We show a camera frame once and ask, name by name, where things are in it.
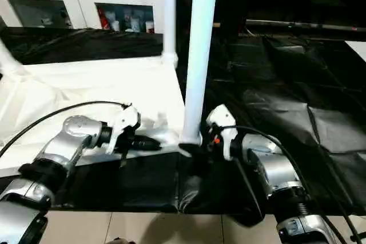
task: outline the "floor tile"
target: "floor tile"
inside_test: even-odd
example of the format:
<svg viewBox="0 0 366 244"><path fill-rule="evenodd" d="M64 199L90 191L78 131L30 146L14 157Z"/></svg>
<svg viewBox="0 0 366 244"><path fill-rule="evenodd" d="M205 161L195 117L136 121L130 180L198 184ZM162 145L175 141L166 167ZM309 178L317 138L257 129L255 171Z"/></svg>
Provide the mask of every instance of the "floor tile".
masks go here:
<svg viewBox="0 0 366 244"><path fill-rule="evenodd" d="M355 215L351 215L350 220L355 226L358 233L362 233L366 231L366 219L365 217L357 217ZM343 238L347 241L347 243L354 243L351 241L350 236L352 235L350 228L348 227L345 219L343 217L329 217L332 223L337 227L338 231L342 234Z"/></svg>
<svg viewBox="0 0 366 244"><path fill-rule="evenodd" d="M111 213L51 211L41 244L103 244Z"/></svg>
<svg viewBox="0 0 366 244"><path fill-rule="evenodd" d="M107 241L117 237L137 244L222 244L219 215L113 213Z"/></svg>
<svg viewBox="0 0 366 244"><path fill-rule="evenodd" d="M267 215L261 223L251 228L244 227L226 216L222 216L222 224L225 244L281 244L273 215Z"/></svg>

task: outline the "white pole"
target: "white pole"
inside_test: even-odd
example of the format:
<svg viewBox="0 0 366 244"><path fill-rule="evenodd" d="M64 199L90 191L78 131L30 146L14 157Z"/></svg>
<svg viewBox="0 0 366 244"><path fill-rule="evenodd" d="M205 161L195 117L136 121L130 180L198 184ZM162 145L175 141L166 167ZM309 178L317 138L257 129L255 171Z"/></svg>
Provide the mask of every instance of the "white pole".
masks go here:
<svg viewBox="0 0 366 244"><path fill-rule="evenodd" d="M164 0L164 34L162 61L178 65L176 53L176 0Z"/></svg>
<svg viewBox="0 0 366 244"><path fill-rule="evenodd" d="M181 143L200 144L200 124L216 0L193 0Z"/></svg>

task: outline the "wrinkled black fabric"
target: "wrinkled black fabric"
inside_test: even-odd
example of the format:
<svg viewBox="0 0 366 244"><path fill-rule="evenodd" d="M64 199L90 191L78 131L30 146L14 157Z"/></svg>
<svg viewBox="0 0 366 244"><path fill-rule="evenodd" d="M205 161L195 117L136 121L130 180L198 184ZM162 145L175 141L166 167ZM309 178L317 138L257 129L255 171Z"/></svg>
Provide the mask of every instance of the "wrinkled black fabric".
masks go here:
<svg viewBox="0 0 366 244"><path fill-rule="evenodd" d="M161 35L7 28L1 37L24 64L162 51ZM185 94L188 43L179 49ZM224 103L238 125L272 134L288 148L327 214L340 214L331 194L350 213L365 214L365 73L364 61L342 41L254 37L223 45L213 37L202 133L209 112ZM205 153L129 159L123 168L119 162L77 167L55 208L230 214L250 225L254 205L237 168L208 161ZM11 179L0 179L0 191Z"/></svg>
<svg viewBox="0 0 366 244"><path fill-rule="evenodd" d="M327 213L340 214L337 198L350 213L364 214L365 73L366 63L342 41L243 38L227 51L214 40L202 117L226 104L238 125L283 143ZM196 195L181 201L185 209L214 190L203 183L191 189Z"/></svg>

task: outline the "bottle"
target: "bottle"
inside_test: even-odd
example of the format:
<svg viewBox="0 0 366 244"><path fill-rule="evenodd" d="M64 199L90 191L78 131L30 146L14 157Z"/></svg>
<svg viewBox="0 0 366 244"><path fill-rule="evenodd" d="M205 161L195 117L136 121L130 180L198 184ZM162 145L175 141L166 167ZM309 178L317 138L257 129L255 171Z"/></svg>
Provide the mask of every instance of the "bottle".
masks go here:
<svg viewBox="0 0 366 244"><path fill-rule="evenodd" d="M102 29L110 30L110 26L109 26L107 18L105 17L104 11L101 8L98 8L97 10L98 10L98 14L99 14L99 19L101 21Z"/></svg>

